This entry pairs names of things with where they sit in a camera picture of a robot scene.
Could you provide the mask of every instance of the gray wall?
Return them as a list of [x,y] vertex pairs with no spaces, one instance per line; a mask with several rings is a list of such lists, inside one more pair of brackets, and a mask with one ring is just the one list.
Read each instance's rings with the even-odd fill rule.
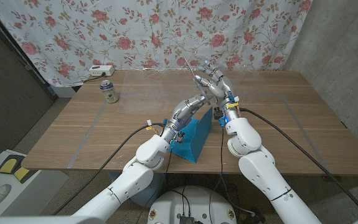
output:
[[300,71],[358,139],[358,1],[314,0],[284,70]]

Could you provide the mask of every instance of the aluminum can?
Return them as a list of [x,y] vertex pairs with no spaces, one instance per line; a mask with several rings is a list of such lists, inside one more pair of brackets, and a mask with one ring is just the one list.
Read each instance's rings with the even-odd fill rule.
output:
[[115,103],[118,101],[119,96],[116,94],[112,82],[109,80],[104,80],[100,83],[100,89],[104,94],[105,100],[107,103]]

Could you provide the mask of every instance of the floral curtain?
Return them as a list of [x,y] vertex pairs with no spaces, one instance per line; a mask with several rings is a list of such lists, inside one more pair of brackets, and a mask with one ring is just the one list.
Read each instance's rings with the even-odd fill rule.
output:
[[0,0],[0,20],[51,85],[92,65],[280,70],[311,0]]

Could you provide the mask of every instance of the blue connector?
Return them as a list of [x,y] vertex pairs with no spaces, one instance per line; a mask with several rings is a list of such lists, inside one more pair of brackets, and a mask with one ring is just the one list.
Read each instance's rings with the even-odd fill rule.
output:
[[221,118],[219,118],[219,125],[221,126],[221,127],[224,127],[224,116],[223,117],[221,117]]
[[229,95],[229,96],[228,96],[228,99],[229,99],[231,102],[233,102],[233,103],[235,102],[235,99],[234,99],[234,96],[233,96],[233,95]]

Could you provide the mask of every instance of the yellow shoe insole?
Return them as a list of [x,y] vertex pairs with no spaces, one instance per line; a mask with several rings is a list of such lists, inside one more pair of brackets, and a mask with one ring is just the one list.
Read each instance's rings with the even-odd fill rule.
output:
[[29,172],[29,170],[23,168],[23,167],[20,167],[15,173],[14,175],[17,177],[18,180],[22,180],[22,178],[25,177],[25,175],[27,175],[27,173]]
[[3,164],[2,167],[0,167],[0,172],[5,174],[11,174],[12,169],[17,163],[17,159],[9,159],[7,162]]

